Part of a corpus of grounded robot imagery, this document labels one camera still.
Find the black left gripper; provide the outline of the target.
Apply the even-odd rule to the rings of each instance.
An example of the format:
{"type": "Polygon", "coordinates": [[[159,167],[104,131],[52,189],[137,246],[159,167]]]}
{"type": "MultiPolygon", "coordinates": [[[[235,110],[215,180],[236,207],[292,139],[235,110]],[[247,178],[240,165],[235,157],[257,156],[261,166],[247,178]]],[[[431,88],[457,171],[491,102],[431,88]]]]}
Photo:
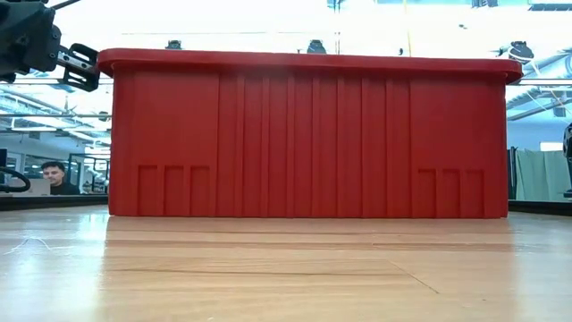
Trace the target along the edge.
{"type": "Polygon", "coordinates": [[[87,92],[99,86],[98,52],[82,44],[61,45],[62,32],[54,24],[56,11],[79,0],[49,6],[45,0],[1,1],[1,80],[13,83],[32,70],[64,68],[62,84],[87,92]]]}

